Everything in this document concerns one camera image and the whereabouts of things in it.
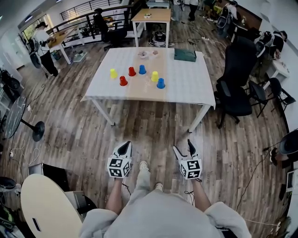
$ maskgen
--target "round table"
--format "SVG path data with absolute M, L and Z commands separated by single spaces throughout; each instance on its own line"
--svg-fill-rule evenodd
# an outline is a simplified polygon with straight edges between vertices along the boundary
M 36 238 L 79 237 L 80 215 L 53 180 L 40 174 L 28 176 L 20 201 L 26 222 Z
M 5 138 L 11 138 L 15 134 L 18 129 L 20 122 L 24 123 L 26 126 L 30 127 L 33 130 L 32 137 L 34 141 L 40 141 L 44 132 L 45 132 L 45 124 L 42 121 L 37 122 L 35 126 L 30 125 L 25 122 L 22 117 L 24 115 L 24 111 L 26 109 L 26 97 L 20 96 L 11 107 L 5 126 Z

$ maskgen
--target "wooden table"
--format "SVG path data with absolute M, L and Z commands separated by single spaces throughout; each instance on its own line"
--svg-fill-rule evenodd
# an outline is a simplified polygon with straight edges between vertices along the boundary
M 65 41 L 65 39 L 72 33 L 74 33 L 74 31 L 77 31 L 77 34 L 79 35 L 80 39 L 81 39 L 81 42 L 83 45 L 85 45 L 85 42 L 83 40 L 83 37 L 82 37 L 82 34 L 79 30 L 79 27 L 78 26 L 74 26 L 74 27 L 70 27 L 66 30 L 61 30 L 59 32 L 56 32 L 52 37 L 55 37 L 56 38 L 56 41 L 51 41 L 48 43 L 48 47 L 52 50 L 55 50 L 55 49 L 60 49 L 66 62 L 70 65 L 71 62 L 67 56 L 67 54 L 65 53 L 64 51 L 64 47 L 62 45 L 63 41 Z
M 16 130 L 19 128 L 21 122 L 32 129 L 32 137 L 34 141 L 40 141 L 43 137 L 43 134 L 45 132 L 44 122 L 39 121 L 35 126 L 33 126 L 22 119 L 24 111 L 26 109 L 26 101 L 27 99 L 25 96 L 20 96 L 11 107 L 7 116 L 6 126 L 4 130 L 5 138 L 11 138 L 15 134 Z
M 147 59 L 141 59 L 139 52 L 149 52 Z M 82 101 L 91 100 L 105 119 L 115 125 L 104 105 L 98 99 L 145 100 L 203 105 L 190 125 L 193 132 L 211 106 L 215 107 L 212 85 L 202 52 L 196 51 L 196 62 L 174 60 L 174 49 L 152 47 L 128 47 L 110 49 L 97 69 Z M 145 65 L 147 73 L 139 74 L 139 65 Z M 133 66 L 136 76 L 128 76 Z M 118 77 L 110 78 L 114 68 Z M 166 87 L 159 89 L 151 81 L 153 71 L 164 78 Z M 119 77 L 124 75 L 128 81 L 120 86 Z
M 40 174 L 28 176 L 20 196 L 26 222 L 36 238 L 77 238 L 82 219 L 64 191 Z
M 150 18 L 144 18 L 145 14 L 151 14 Z M 146 30 L 146 22 L 154 23 L 165 23 L 166 26 L 166 48 L 169 47 L 169 22 L 171 21 L 171 10 L 170 9 L 141 9 L 132 19 L 132 25 L 134 28 L 135 35 L 135 46 L 139 47 L 139 41 L 136 30 L 136 23 L 144 23 L 144 30 Z

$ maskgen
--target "black pants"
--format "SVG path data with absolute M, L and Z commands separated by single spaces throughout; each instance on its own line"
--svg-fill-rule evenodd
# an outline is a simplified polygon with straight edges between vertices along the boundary
M 190 17 L 190 20 L 195 20 L 195 12 L 196 12 L 197 6 L 190 4 L 190 14 L 188 15 Z
M 54 77 L 58 75 L 58 71 L 54 66 L 50 51 L 48 51 L 46 54 L 41 56 L 41 63 L 50 74 L 54 75 Z

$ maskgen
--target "blue cup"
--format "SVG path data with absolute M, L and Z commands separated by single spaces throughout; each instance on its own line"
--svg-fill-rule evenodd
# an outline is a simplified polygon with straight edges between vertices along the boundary
M 145 65 L 140 65 L 139 74 L 145 74 L 145 73 L 146 73 Z
M 157 83 L 157 87 L 160 89 L 163 89 L 166 85 L 164 84 L 164 79 L 163 78 L 159 78 L 158 79 L 158 83 Z

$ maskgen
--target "window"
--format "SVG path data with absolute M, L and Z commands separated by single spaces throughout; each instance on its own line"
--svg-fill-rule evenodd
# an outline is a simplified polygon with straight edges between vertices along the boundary
M 44 21 L 46 23 L 46 25 L 48 25 L 48 22 L 47 22 L 47 18 L 46 18 L 46 15 L 43 15 L 41 18 L 39 18 L 38 20 L 36 20 L 35 22 L 33 22 L 30 26 L 28 26 L 22 33 L 25 35 L 25 37 L 28 39 L 30 39 L 35 30 L 36 30 L 36 26 L 38 24 L 40 24 L 42 21 Z

